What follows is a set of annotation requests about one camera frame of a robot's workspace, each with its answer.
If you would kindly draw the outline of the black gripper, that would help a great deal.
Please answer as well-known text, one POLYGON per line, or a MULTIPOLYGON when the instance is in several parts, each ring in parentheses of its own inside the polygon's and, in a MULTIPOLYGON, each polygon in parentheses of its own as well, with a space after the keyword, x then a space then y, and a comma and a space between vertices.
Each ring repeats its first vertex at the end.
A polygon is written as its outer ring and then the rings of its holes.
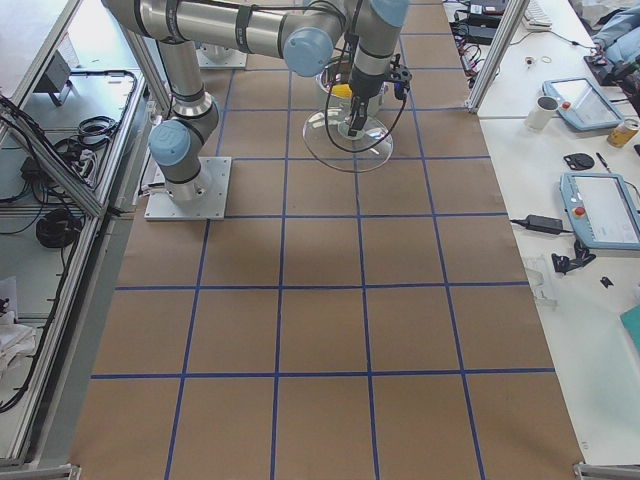
POLYGON ((347 136, 356 137, 364 129, 369 100, 380 93, 383 83, 392 83, 396 99, 405 100, 411 80, 412 74, 400 63, 399 54, 356 53, 349 78, 352 97, 347 136))

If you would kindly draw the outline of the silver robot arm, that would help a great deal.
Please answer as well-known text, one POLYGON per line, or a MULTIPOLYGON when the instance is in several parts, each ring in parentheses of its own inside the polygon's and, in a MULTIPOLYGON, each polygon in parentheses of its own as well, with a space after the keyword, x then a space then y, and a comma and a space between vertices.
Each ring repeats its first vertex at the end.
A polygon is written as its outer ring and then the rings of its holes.
POLYGON ((363 156, 385 162, 391 131, 369 114, 384 84, 406 99, 411 75, 395 53, 409 11, 406 1, 306 1, 300 8, 263 7, 230 1, 107 1, 127 30, 155 40, 174 99, 172 115, 149 137, 168 196, 199 200, 212 188, 199 153, 217 128, 216 102, 204 86, 196 46, 207 43, 248 55, 279 58, 301 77, 321 74, 339 40, 350 67, 347 111, 326 106, 309 119, 303 138, 320 162, 363 156))
POLYGON ((213 63, 223 63, 237 53, 236 50, 213 44, 202 43, 199 47, 201 53, 213 63))

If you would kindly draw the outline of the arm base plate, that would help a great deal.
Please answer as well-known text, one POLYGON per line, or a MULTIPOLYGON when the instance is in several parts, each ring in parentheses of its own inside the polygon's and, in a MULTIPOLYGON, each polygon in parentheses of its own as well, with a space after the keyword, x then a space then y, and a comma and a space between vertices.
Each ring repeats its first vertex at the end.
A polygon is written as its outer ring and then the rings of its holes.
POLYGON ((239 50, 212 44, 198 44, 196 46, 198 64, 202 69, 244 69, 247 54, 239 50))
POLYGON ((144 217, 149 221, 223 220, 231 176, 230 157, 200 157, 199 175, 188 183, 166 183, 160 168, 149 191, 144 217))

